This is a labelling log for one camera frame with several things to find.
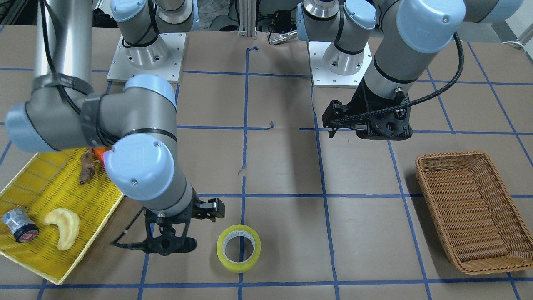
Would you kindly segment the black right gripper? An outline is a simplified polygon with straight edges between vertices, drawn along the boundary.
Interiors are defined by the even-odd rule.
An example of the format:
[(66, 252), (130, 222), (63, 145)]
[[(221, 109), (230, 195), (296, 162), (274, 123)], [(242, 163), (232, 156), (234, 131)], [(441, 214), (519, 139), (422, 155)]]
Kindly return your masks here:
[[(160, 217), (156, 213), (147, 210), (145, 213), (145, 229), (147, 238), (143, 242), (118, 243), (113, 241), (110, 245), (128, 250), (141, 250), (145, 254), (160, 254), (167, 256), (173, 253), (188, 253), (197, 247), (197, 241), (192, 237), (187, 237), (190, 221), (192, 218), (193, 204), (171, 217)], [(160, 236), (153, 237), (150, 225), (158, 224)], [(173, 224), (184, 224), (181, 236), (176, 236)]]

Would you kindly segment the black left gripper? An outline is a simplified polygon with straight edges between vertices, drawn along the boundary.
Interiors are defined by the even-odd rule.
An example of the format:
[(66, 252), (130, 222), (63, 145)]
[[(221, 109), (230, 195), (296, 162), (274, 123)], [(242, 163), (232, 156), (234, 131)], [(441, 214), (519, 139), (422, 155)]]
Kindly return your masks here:
[[(409, 100), (407, 94), (402, 93), (401, 97), (393, 96), (393, 99), (379, 97), (373, 93), (365, 80), (356, 89), (350, 101), (350, 115), (363, 114), (375, 110), (392, 108), (393, 106), (406, 104)], [(409, 124), (411, 114), (410, 108), (402, 111), (395, 110), (372, 115), (363, 119), (363, 124), (367, 125), (366, 131), (358, 131), (357, 135), (361, 139), (379, 140), (405, 140), (411, 138), (413, 131)], [(333, 138), (338, 131), (337, 125), (328, 125), (328, 137)]]

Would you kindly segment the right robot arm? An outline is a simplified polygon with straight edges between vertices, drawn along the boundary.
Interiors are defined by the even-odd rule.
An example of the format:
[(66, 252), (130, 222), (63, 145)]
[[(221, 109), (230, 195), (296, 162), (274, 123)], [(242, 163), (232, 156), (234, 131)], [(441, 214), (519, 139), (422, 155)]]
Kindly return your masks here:
[(178, 163), (174, 89), (160, 76), (136, 75), (122, 93), (90, 84), (92, 10), (88, 0), (40, 0), (32, 97), (12, 106), (8, 136), (21, 150), (53, 152), (111, 146), (105, 171), (146, 210), (147, 239), (122, 248), (168, 255), (197, 247), (187, 237), (200, 200)]

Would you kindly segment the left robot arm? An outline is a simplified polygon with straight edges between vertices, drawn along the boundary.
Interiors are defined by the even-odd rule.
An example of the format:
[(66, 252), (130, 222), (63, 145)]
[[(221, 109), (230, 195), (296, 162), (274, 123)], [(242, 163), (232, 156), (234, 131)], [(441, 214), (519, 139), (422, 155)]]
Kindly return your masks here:
[[(340, 128), (361, 139), (405, 140), (413, 130), (411, 106), (442, 94), (459, 79), (464, 51), (457, 29), (463, 22), (494, 23), (512, 16), (521, 0), (304, 0), (297, 11), (297, 34), (307, 42), (331, 42), (336, 53), (361, 58), (370, 32), (383, 40), (351, 99), (332, 100), (322, 125), (333, 138)], [(436, 55), (456, 43), (458, 69), (441, 89), (417, 100), (408, 91)]]

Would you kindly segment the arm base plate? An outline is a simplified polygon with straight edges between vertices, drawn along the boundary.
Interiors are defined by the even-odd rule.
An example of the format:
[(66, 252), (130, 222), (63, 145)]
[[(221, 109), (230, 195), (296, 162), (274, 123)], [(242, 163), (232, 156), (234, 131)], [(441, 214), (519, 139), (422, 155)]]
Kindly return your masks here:
[(356, 55), (340, 52), (333, 42), (308, 42), (314, 87), (357, 88), (372, 62), (369, 44)]
[(186, 40), (185, 33), (165, 33), (152, 45), (125, 48), (120, 38), (107, 79), (126, 82), (139, 74), (153, 74), (169, 83), (179, 83)]

